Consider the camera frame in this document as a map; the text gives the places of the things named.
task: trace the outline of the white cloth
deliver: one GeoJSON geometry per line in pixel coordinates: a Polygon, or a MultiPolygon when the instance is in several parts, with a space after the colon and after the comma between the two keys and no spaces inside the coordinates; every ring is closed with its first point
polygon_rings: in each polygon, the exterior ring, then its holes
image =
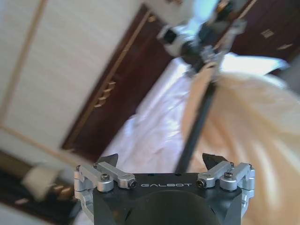
{"type": "MultiPolygon", "coordinates": [[[[240,62],[229,54],[227,62],[240,62]]],[[[300,224],[300,102],[286,84],[266,73],[287,64],[250,57],[246,67],[223,62],[209,116],[190,163],[205,171],[202,153],[250,162],[255,197],[243,225],[300,224]]],[[[130,173],[172,173],[188,136],[196,108],[213,71],[204,68],[191,81],[188,65],[174,59],[104,155],[119,154],[117,167],[130,173]]]]}
{"type": "Polygon", "coordinates": [[[129,173],[172,173],[183,148],[180,121],[191,79],[189,65],[172,60],[160,79],[107,147],[119,154],[117,167],[129,173]]]}

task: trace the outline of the dark wooden cabinet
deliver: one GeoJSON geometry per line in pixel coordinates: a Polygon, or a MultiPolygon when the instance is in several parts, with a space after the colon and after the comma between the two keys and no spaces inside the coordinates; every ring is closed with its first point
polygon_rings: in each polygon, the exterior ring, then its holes
{"type": "Polygon", "coordinates": [[[162,27],[159,18],[143,5],[63,148],[97,160],[172,59],[157,40],[162,27]]]}
{"type": "Polygon", "coordinates": [[[300,47],[300,10],[294,0],[257,0],[244,16],[246,31],[232,51],[290,60],[300,47]]]}

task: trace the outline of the metal clamp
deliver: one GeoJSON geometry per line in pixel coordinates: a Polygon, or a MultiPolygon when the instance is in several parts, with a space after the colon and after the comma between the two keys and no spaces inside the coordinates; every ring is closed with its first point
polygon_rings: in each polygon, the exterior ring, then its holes
{"type": "Polygon", "coordinates": [[[97,169],[109,174],[118,183],[120,188],[133,189],[137,185],[135,176],[132,173],[123,172],[107,162],[98,163],[97,169]]]}
{"type": "Polygon", "coordinates": [[[240,163],[231,172],[225,172],[220,178],[220,187],[234,191],[238,187],[242,190],[241,216],[246,213],[249,201],[255,195],[255,169],[247,163],[240,163]]]}
{"type": "Polygon", "coordinates": [[[220,187],[227,191],[238,188],[253,190],[255,188],[255,170],[247,163],[240,163],[231,172],[220,178],[220,187]]]}
{"type": "Polygon", "coordinates": [[[94,222],[92,190],[95,187],[100,192],[108,192],[113,189],[113,179],[104,179],[104,174],[90,165],[78,166],[74,172],[74,196],[80,200],[82,210],[92,222],[94,222]]]}
{"type": "Polygon", "coordinates": [[[216,180],[219,179],[226,171],[231,169],[230,162],[222,161],[207,172],[198,174],[197,184],[202,188],[212,188],[216,184],[216,180]]]}
{"type": "Polygon", "coordinates": [[[232,163],[222,161],[207,172],[199,173],[196,183],[200,188],[212,188],[217,179],[220,180],[220,187],[224,190],[234,191],[238,187],[241,188],[241,217],[243,217],[250,199],[255,195],[255,169],[247,163],[240,163],[234,167],[232,163]]]}
{"type": "Polygon", "coordinates": [[[100,192],[108,192],[113,189],[113,181],[120,188],[133,189],[137,182],[132,173],[123,172],[107,162],[78,166],[74,172],[75,198],[81,202],[82,210],[94,222],[93,194],[97,187],[100,192]]]}

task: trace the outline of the metal rod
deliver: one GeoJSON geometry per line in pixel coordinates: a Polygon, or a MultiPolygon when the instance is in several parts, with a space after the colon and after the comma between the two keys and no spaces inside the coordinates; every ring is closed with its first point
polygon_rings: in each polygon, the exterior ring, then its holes
{"type": "Polygon", "coordinates": [[[194,125],[188,136],[186,145],[184,147],[182,155],[177,164],[175,173],[185,173],[188,168],[190,159],[191,159],[194,149],[198,143],[199,135],[203,129],[206,117],[209,113],[210,105],[213,101],[216,87],[217,87],[217,85],[215,82],[210,82],[206,89],[204,97],[201,99],[201,101],[199,103],[200,107],[197,111],[197,116],[195,118],[194,125]]]}

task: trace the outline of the wall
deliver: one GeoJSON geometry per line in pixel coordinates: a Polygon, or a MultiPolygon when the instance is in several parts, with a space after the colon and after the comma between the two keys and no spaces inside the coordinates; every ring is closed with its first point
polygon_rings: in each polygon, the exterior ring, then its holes
{"type": "Polygon", "coordinates": [[[139,0],[0,0],[0,149],[64,170],[60,150],[139,0]]]}

